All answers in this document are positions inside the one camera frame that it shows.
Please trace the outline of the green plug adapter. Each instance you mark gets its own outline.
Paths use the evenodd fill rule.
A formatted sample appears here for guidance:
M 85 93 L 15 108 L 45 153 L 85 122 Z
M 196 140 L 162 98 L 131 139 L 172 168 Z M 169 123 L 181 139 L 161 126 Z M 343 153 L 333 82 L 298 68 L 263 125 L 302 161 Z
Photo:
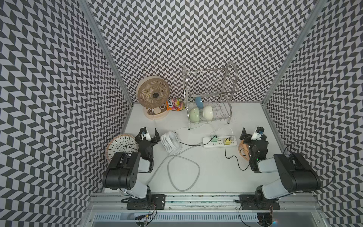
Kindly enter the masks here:
M 218 137 L 215 135 L 212 139 L 211 142 L 217 142 L 218 141 Z

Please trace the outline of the white power strip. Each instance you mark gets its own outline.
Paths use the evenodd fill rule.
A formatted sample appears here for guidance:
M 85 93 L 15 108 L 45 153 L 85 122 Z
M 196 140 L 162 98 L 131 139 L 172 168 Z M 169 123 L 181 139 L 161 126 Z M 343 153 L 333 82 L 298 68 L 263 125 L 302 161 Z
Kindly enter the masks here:
M 232 138 L 232 144 L 231 145 L 224 145 L 224 141 L 226 138 L 231 137 Z M 212 137 L 204 137 L 202 139 L 203 147 L 204 148 L 223 148 L 226 147 L 235 147 L 238 145 L 238 141 L 235 136 L 218 136 L 217 142 L 211 142 Z

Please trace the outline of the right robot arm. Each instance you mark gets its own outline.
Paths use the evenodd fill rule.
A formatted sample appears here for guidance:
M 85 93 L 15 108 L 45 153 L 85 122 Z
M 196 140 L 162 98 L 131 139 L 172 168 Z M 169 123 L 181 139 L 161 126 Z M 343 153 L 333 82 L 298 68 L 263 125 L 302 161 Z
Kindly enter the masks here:
M 260 185 L 254 195 L 242 195 L 242 208 L 252 205 L 256 210 L 272 208 L 278 199 L 294 193 L 312 192 L 322 188 L 321 180 L 308 161 L 299 153 L 275 154 L 267 158 L 268 141 L 264 128 L 257 127 L 253 134 L 242 130 L 240 140 L 251 170 L 256 174 L 278 173 L 279 178 Z

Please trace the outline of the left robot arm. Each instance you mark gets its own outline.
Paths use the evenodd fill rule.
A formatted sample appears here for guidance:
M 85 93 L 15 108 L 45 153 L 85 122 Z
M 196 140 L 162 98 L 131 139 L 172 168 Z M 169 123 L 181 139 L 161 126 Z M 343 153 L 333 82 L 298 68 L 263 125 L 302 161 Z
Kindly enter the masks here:
M 113 138 L 106 148 L 109 165 L 103 175 L 103 187 L 130 196 L 129 202 L 151 205 L 151 189 L 138 180 L 138 174 L 152 172 L 154 146 L 158 142 L 158 131 L 152 137 L 146 127 L 136 137 L 122 134 Z

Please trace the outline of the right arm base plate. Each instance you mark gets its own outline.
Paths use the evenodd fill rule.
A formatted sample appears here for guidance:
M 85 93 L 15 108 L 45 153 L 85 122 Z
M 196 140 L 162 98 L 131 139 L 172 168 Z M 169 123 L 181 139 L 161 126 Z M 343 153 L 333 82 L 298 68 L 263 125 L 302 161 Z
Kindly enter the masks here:
M 281 209 L 278 200 L 267 200 L 264 197 L 257 199 L 252 194 L 241 194 L 235 202 L 242 205 L 242 210 L 278 211 Z

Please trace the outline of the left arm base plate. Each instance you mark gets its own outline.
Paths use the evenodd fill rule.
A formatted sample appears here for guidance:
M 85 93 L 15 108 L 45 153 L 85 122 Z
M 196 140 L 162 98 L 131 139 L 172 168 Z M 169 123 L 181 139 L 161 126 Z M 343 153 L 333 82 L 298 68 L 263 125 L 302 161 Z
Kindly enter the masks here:
M 145 199 L 129 198 L 127 202 L 127 210 L 164 210 L 165 194 L 152 194 Z

